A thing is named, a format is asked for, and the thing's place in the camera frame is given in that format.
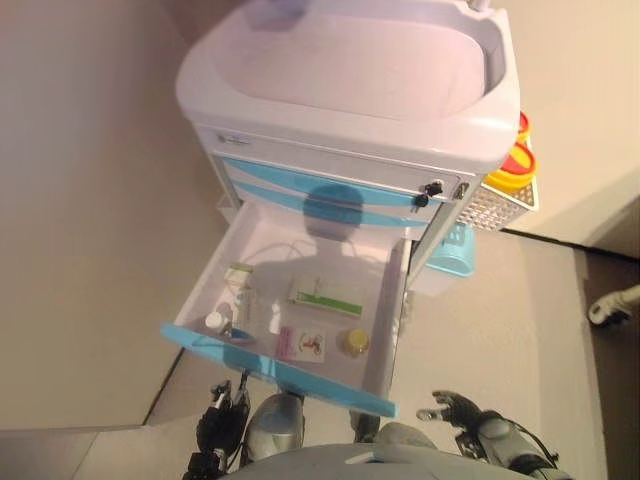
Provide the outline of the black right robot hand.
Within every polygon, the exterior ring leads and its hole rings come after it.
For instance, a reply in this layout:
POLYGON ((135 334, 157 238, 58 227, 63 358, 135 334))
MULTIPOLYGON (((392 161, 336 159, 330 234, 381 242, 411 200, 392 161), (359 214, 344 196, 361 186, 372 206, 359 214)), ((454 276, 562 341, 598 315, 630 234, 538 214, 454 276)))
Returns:
POLYGON ((442 421, 450 425, 471 430, 478 423, 482 410, 469 398, 449 390, 435 390, 432 396, 439 408, 422 408, 416 418, 423 421, 442 421))

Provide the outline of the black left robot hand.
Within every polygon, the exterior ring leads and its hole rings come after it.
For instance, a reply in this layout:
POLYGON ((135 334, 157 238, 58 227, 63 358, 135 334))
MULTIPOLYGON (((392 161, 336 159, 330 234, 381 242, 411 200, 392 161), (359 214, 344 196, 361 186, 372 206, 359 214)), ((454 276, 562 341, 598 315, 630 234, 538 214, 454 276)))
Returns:
POLYGON ((230 424, 233 427, 246 424, 251 410, 247 389, 248 377, 249 372, 243 370, 236 390, 232 388, 230 380, 225 380, 210 389, 210 410, 217 423, 230 424))

